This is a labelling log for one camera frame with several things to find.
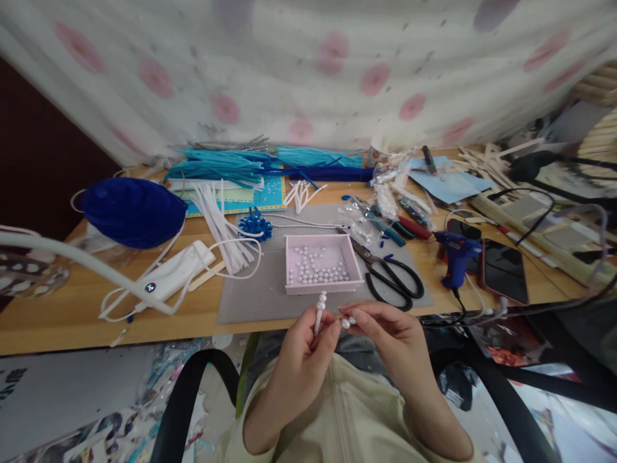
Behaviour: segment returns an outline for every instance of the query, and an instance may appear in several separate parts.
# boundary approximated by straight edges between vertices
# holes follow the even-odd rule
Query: gray felt mat
[[[277,211],[293,217],[298,217],[317,223],[338,223],[338,204],[325,204],[320,206],[307,206],[302,214],[296,215],[295,211]],[[236,223],[244,217],[238,215]],[[273,224],[293,224],[295,222],[279,217],[266,217]],[[321,228],[275,228],[273,237],[262,243],[262,263],[253,278],[248,280],[232,280],[225,278],[223,294],[220,298],[219,317],[217,323],[242,323],[260,322],[264,320],[279,320],[283,318],[296,318],[304,309],[317,302],[317,295],[287,296],[285,294],[285,235],[328,235],[336,234],[336,230],[324,230]],[[406,248],[399,248],[392,240],[384,240],[383,248],[376,248],[374,254],[384,257],[394,254],[394,259],[407,264],[410,268],[418,271]],[[360,270],[364,275],[367,272],[364,260],[356,255]],[[393,269],[409,288],[414,291],[415,283],[404,271]],[[242,270],[238,275],[248,275],[253,268]],[[375,288],[388,302],[401,305],[403,300],[392,289],[381,281],[373,278]],[[346,293],[329,293],[326,306],[332,312],[337,307],[354,300],[375,299],[370,293],[368,286],[363,284],[356,291]],[[433,298],[425,290],[421,299],[414,299],[414,307],[426,307],[433,304]]]

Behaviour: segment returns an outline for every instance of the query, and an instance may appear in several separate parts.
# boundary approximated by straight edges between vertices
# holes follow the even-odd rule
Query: black chair armrest
[[[453,363],[464,363],[476,371],[497,406],[523,461],[558,462],[555,451],[525,402],[492,360],[484,358],[469,347],[437,350],[431,354],[433,373],[437,380],[443,370]]]
[[[229,400],[236,406],[240,376],[231,359],[217,349],[200,350],[186,362],[169,396],[154,442],[150,463],[181,463],[193,406],[206,365],[211,363],[220,374]]]

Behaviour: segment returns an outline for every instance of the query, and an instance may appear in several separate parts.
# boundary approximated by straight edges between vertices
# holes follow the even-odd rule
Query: black scissors handle
[[[366,283],[368,284],[368,287],[371,291],[371,294],[375,297],[375,299],[377,299],[380,302],[385,302],[386,304],[390,304],[388,301],[386,301],[385,299],[383,299],[383,297],[381,297],[381,295],[379,295],[379,293],[377,292],[377,290],[375,289],[375,285],[373,284],[373,279],[372,279],[372,275],[375,275],[375,277],[381,281],[383,281],[387,286],[389,286],[390,288],[392,288],[392,290],[394,290],[397,294],[399,294],[403,300],[405,301],[404,305],[402,306],[395,306],[396,308],[402,310],[402,311],[407,311],[410,308],[413,307],[413,301],[412,298],[415,299],[420,299],[422,296],[424,296],[424,285],[422,284],[422,280],[420,279],[420,277],[418,276],[417,273],[415,273],[411,268],[409,268],[407,265],[403,264],[402,262],[399,262],[397,260],[394,260],[390,257],[386,257],[383,260],[379,260],[378,262],[381,263],[382,267],[386,270],[386,272],[388,273],[388,275],[392,278],[392,280],[394,281],[394,283],[390,280],[388,280],[386,277],[384,277],[383,275],[381,275],[379,272],[377,272],[376,270],[373,269],[373,264],[370,264],[368,266],[368,270],[369,273],[366,274]],[[405,286],[405,283],[403,283],[400,278],[397,276],[396,273],[394,273],[394,271],[390,268],[390,266],[388,265],[388,263],[396,265],[397,267],[402,268],[405,272],[407,272],[407,274],[409,274],[409,276],[413,279],[414,283],[417,286],[417,292],[413,292],[412,290],[410,290],[408,287]]]

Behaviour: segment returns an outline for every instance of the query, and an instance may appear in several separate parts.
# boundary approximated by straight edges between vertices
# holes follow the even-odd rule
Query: beige shirt
[[[404,400],[383,378],[361,372],[334,354],[310,407],[288,424],[271,451],[251,455],[242,438],[251,400],[268,382],[276,360],[257,379],[244,413],[217,444],[219,462],[450,462],[424,447],[403,421]],[[484,462],[474,455],[470,462]]]

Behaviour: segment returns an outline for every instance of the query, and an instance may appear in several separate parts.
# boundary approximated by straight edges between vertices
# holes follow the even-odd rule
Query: scissors
[[[341,234],[348,234],[342,228],[337,228],[337,231]],[[390,288],[396,291],[404,299],[405,301],[404,305],[400,307],[395,305],[397,309],[400,309],[402,311],[407,311],[413,307],[413,301],[411,300],[412,298],[420,299],[422,296],[424,296],[424,285],[422,284],[422,280],[420,280],[420,277],[418,276],[418,274],[415,273],[411,268],[407,267],[402,262],[394,260],[390,257],[386,257],[384,259],[380,257],[376,257],[372,255],[364,246],[358,243],[351,236],[350,236],[350,239],[352,241],[353,250],[357,252],[360,255],[360,257],[362,257],[364,261],[366,262],[368,273],[365,274],[364,277],[366,278],[366,283],[368,284],[368,288],[370,289],[371,294],[375,297],[375,299],[377,299],[380,302],[385,302],[386,304],[390,304],[388,301],[383,299],[383,297],[381,297],[379,293],[377,292],[377,290],[375,289],[375,285],[373,284],[373,277],[372,277],[373,275],[375,276],[375,278],[383,281],[386,285],[390,286]],[[373,269],[373,264],[376,262],[381,264],[381,266],[386,270],[386,272],[388,273],[390,278],[392,278],[392,280],[389,280],[388,278],[384,277],[379,272],[377,272],[375,269]],[[394,273],[394,271],[391,269],[390,265],[400,267],[405,272],[407,272],[409,276],[411,276],[411,278],[415,282],[416,286],[418,287],[417,291],[413,292],[408,287],[406,287],[405,283],[403,283],[399,279],[397,274]]]

